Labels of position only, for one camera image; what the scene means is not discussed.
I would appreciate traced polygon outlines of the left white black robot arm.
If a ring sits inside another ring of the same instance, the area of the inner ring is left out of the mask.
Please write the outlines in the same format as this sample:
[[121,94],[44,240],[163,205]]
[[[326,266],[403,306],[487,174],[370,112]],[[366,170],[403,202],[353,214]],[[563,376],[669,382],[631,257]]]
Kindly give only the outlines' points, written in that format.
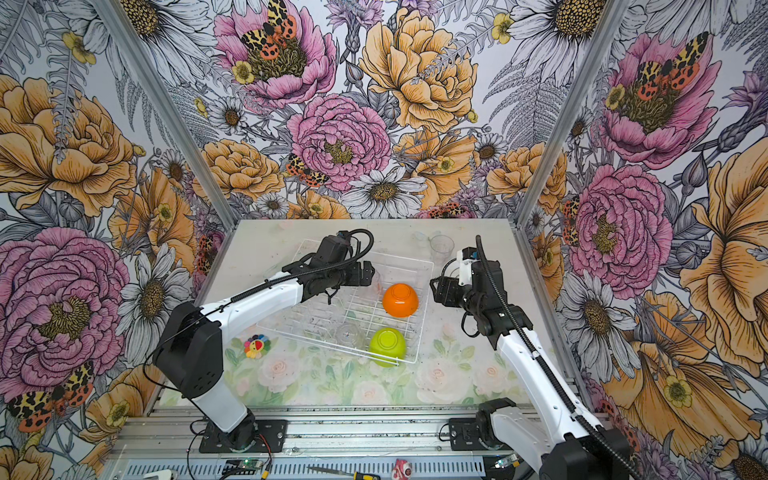
[[332,300],[344,287],[369,287],[375,268],[365,256],[373,245],[367,229],[341,230],[241,293],[202,306],[178,305],[147,361],[207,418],[226,448],[247,450],[257,441],[257,421],[223,378],[226,347],[261,321],[318,295]]

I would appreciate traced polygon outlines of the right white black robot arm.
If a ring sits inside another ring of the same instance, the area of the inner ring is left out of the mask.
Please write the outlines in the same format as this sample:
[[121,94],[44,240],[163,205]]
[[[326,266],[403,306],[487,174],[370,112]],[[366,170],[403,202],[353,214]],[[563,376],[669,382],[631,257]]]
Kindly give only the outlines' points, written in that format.
[[480,236],[455,259],[456,277],[430,282],[433,299],[462,310],[476,333],[512,367],[538,418],[525,417],[507,398],[483,403],[481,441],[507,446],[541,479],[638,479],[625,435],[607,429],[584,405],[547,356],[527,314],[509,302],[499,262],[487,258]]

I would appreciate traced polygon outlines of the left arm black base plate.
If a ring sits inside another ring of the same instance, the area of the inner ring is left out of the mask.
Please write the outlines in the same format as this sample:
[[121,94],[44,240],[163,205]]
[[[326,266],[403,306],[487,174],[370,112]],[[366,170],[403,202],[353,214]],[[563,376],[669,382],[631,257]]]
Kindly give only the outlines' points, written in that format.
[[286,439],[286,420],[253,420],[224,432],[208,422],[199,451],[203,454],[280,453]]

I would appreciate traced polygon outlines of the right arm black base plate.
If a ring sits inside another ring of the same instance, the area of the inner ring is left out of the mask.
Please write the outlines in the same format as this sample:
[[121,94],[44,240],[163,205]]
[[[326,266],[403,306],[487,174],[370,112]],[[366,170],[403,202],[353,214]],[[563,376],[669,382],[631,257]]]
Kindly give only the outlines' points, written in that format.
[[481,435],[476,419],[451,418],[448,420],[448,442],[452,451],[492,451],[500,445]]

